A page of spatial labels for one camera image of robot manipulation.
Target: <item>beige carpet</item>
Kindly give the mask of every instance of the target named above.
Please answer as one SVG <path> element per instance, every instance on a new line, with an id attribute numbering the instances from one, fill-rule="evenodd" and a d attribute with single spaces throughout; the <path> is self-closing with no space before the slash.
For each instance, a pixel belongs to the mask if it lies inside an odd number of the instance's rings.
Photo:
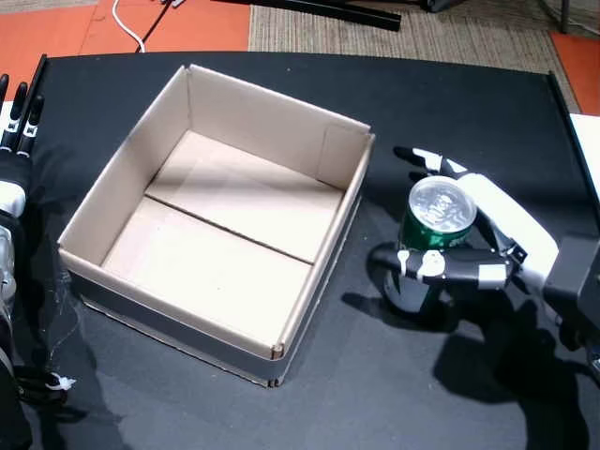
<path id="1" fill-rule="evenodd" d="M 539 73 L 552 70 L 569 109 L 578 112 L 548 34 L 556 25 L 535 0 L 469 0 L 438 14 L 427 14 L 419 7 L 371 5 L 400 11 L 400 31 L 252 7 L 249 49 L 425 59 Z M 587 21 L 595 14 L 591 8 L 574 8 L 573 12 Z"/>
<path id="2" fill-rule="evenodd" d="M 95 5 L 98 0 L 0 0 L 0 14 L 38 9 Z"/>

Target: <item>open cardboard box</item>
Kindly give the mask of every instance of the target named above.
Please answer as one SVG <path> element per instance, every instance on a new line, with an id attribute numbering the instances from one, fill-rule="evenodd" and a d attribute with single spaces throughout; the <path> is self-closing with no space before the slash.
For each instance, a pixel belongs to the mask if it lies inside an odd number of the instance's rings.
<path id="1" fill-rule="evenodd" d="M 254 382 L 283 379 L 367 169 L 369 127 L 181 67 L 59 239 L 86 304 Z"/>

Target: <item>black tabletop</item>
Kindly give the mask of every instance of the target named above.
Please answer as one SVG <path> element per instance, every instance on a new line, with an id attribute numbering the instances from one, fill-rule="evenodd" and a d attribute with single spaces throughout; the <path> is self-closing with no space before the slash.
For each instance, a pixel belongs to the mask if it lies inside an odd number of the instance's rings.
<path id="1" fill-rule="evenodd" d="M 196 63 L 372 125 L 363 202 L 291 373 L 264 389 L 82 306 L 56 239 L 119 143 Z M 410 168 L 392 146 L 486 173 L 556 237 L 598 233 L 548 77 L 419 61 L 265 53 L 54 58 L 24 221 L 31 278 L 19 356 L 77 379 L 61 411 L 26 408 L 35 448 L 600 448 L 600 395 L 530 297 L 470 296 L 423 329 L 380 294 L 371 249 L 393 241 Z"/>

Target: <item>robotic hand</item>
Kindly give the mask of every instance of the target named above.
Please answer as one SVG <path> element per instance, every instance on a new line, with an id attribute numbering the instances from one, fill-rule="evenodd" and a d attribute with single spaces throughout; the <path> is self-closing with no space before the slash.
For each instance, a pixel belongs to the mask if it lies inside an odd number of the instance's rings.
<path id="1" fill-rule="evenodd" d="M 0 77 L 0 109 L 7 88 L 8 75 L 5 74 Z M 44 98 L 36 96 L 27 108 L 26 96 L 27 84 L 22 82 L 17 88 L 7 126 L 0 131 L 0 446 L 19 449 L 31 443 L 31 430 L 20 400 L 62 404 L 66 391 L 74 383 L 35 367 L 13 366 L 11 314 L 17 293 L 16 280 L 26 255 L 20 217 L 29 194 L 31 151 L 44 105 Z"/>
<path id="2" fill-rule="evenodd" d="M 431 286 L 467 284 L 501 289 L 518 278 L 520 286 L 544 303 L 561 327 L 570 350 L 585 345 L 600 381 L 600 241 L 567 234 L 560 246 L 520 204 L 481 173 L 452 159 L 418 148 L 396 147 L 396 155 L 428 174 L 447 176 L 468 194 L 493 231 L 495 248 L 449 248 L 398 252 L 382 249 L 375 263 Z"/>

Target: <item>orange floor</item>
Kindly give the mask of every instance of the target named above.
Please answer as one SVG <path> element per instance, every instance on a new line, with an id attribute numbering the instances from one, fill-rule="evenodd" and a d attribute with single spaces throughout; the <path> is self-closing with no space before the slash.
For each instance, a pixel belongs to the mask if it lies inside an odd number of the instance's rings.
<path id="1" fill-rule="evenodd" d="M 551 36 L 581 112 L 600 115 L 600 40 Z"/>
<path id="2" fill-rule="evenodd" d="M 136 42 L 115 23 L 113 0 L 96 6 L 58 7 L 33 12 L 0 14 L 2 45 L 0 73 L 10 75 L 7 100 L 20 81 L 31 80 L 39 56 L 128 53 Z M 121 0 L 118 15 L 143 36 L 162 10 L 158 0 Z M 188 0 L 170 8 L 146 42 L 149 52 L 245 51 L 248 49 L 248 5 Z"/>

